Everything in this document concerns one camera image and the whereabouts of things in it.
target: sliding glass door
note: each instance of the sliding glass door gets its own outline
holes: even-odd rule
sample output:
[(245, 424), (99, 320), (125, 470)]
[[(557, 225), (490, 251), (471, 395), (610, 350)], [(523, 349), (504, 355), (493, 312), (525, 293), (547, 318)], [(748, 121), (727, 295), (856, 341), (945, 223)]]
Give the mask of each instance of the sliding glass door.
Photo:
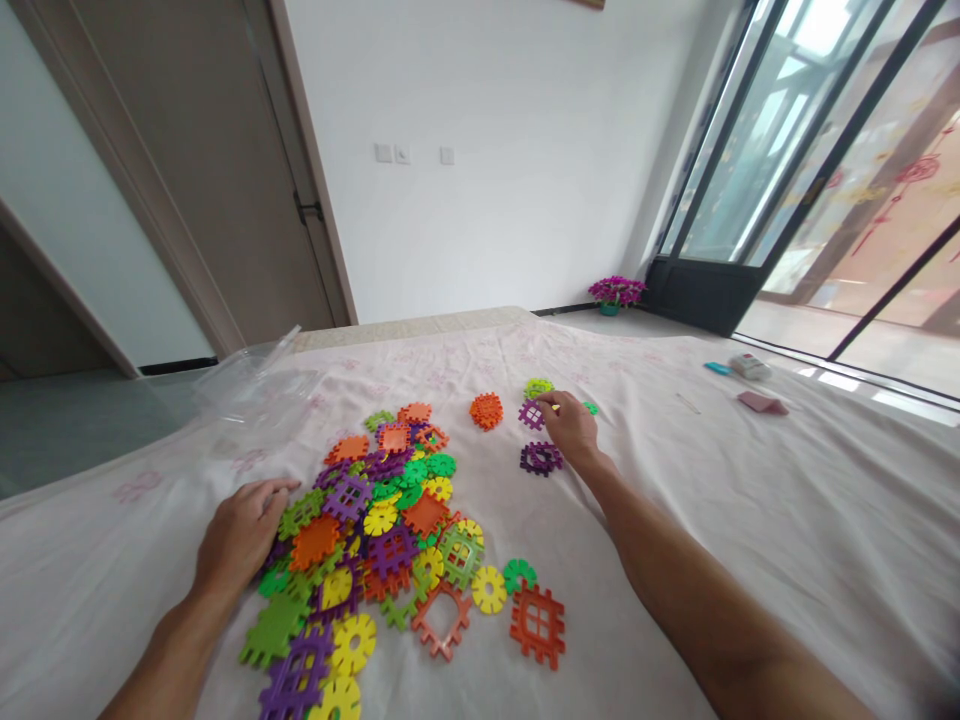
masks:
[(960, 396), (958, 60), (960, 0), (757, 3), (650, 309)]

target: purple flowers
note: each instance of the purple flowers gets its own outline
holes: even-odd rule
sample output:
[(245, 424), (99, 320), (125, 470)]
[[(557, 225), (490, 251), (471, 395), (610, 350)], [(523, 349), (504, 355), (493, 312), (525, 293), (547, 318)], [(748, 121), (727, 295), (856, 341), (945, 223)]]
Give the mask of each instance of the purple flowers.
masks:
[(628, 280), (625, 277), (614, 275), (595, 282), (590, 286), (588, 292), (598, 302), (626, 307), (640, 300), (640, 293), (646, 287), (639, 280)]

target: baseboard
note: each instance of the baseboard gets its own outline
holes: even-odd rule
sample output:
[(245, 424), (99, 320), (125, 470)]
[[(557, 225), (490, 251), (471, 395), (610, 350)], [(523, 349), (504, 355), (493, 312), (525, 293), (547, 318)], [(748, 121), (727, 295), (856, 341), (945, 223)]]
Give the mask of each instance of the baseboard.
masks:
[(175, 372), (185, 372), (187, 370), (199, 370), (200, 368), (213, 367), (219, 362), (213, 358), (194, 358), (193, 360), (177, 360), (172, 363), (160, 363), (159, 365), (144, 365), (139, 368), (142, 375), (151, 377), (153, 375), (169, 375)]
[(533, 314), (538, 317), (545, 315), (562, 315), (565, 312), (576, 312), (577, 310), (594, 310), (600, 306), (600, 303), (581, 303), (579, 305), (564, 305), (559, 308), (547, 308), (546, 310), (534, 310)]

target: blue object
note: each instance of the blue object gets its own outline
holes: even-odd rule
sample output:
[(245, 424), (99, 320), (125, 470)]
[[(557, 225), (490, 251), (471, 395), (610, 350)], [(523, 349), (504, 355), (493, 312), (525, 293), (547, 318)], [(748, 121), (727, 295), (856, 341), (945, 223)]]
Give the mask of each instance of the blue object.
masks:
[(729, 375), (733, 372), (733, 368), (727, 367), (726, 365), (721, 365), (720, 363), (704, 363), (704, 367), (710, 368), (717, 375)]

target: bed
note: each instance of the bed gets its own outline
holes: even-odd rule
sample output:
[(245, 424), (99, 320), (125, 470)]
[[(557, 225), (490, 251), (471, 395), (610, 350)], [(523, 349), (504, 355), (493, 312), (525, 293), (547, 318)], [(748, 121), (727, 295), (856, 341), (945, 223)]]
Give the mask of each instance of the bed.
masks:
[[(567, 650), (551, 672), (522, 656), (508, 610), (474, 611), (447, 664), (366, 605), (378, 635), (358, 678), (364, 717), (714, 717), (636, 600), (581, 481), (569, 469), (545, 479), (519, 468), (520, 448), (545, 439), (517, 422), (531, 377), (596, 403), (601, 447), (629, 482), (878, 715), (925, 717), (948, 696), (960, 619), (955, 429), (880, 413), (779, 369), (763, 391), (790, 414), (756, 414), (735, 399), (749, 383), (702, 367), (718, 359), (702, 340), (488, 315), (381, 328), (374, 341), (362, 330), (301, 337), (285, 362), (320, 371), (322, 382), (283, 448), (218, 457), (209, 451), (215, 430), (194, 424), (0, 503), (0, 715), (96, 716), (189, 587), (221, 499), (265, 477), (312, 481), (365, 417), (420, 400), (433, 405), (459, 462), (451, 507), (483, 527), (485, 564), (522, 557), (536, 567), (566, 607)], [(384, 334), (394, 339), (376, 339)], [(505, 406), (486, 433), (468, 414), (485, 392)], [(269, 679), (237, 657), (264, 606), (253, 591), (241, 603), (198, 718), (258, 717)]]

